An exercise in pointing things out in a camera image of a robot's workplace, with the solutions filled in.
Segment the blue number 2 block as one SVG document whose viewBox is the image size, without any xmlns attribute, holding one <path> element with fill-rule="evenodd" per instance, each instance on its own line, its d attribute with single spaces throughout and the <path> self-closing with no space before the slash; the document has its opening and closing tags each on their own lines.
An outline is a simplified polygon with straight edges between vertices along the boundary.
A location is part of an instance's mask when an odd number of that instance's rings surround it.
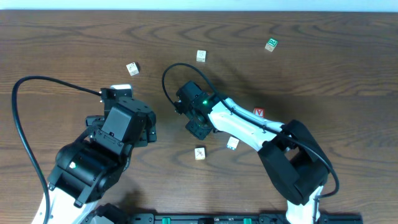
<svg viewBox="0 0 398 224">
<path fill-rule="evenodd" d="M 135 62 L 127 64 L 126 68 L 129 72 L 130 76 L 139 74 L 139 67 L 138 67 L 137 63 L 135 63 Z"/>
</svg>

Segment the red letter A block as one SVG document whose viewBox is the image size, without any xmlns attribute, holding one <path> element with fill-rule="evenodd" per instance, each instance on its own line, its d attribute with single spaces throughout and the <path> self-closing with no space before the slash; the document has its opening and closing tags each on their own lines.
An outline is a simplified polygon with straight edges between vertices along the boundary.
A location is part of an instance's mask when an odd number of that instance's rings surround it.
<svg viewBox="0 0 398 224">
<path fill-rule="evenodd" d="M 264 118 L 264 112 L 265 112 L 264 108 L 254 108 L 253 109 L 253 113 L 262 118 Z"/>
</svg>

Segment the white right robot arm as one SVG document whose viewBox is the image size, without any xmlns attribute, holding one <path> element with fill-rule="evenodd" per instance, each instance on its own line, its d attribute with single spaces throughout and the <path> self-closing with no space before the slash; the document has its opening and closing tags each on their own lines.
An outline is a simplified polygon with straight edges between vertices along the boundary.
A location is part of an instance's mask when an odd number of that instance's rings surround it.
<svg viewBox="0 0 398 224">
<path fill-rule="evenodd" d="M 206 94 L 181 98 L 176 105 L 189 118 L 186 128 L 198 139 L 214 129 L 251 146 L 277 191 L 287 200 L 289 223 L 315 223 L 330 160 L 300 121 L 270 121 L 243 109 L 232 99 Z"/>
</svg>

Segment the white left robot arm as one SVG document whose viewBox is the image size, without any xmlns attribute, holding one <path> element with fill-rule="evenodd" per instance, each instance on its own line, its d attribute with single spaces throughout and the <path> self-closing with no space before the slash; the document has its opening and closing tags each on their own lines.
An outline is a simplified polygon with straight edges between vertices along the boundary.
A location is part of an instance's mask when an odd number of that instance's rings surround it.
<svg viewBox="0 0 398 224">
<path fill-rule="evenodd" d="M 129 167 L 134 147 L 153 142 L 155 113 L 113 108 L 59 150 L 33 223 L 84 223 Z"/>
</svg>

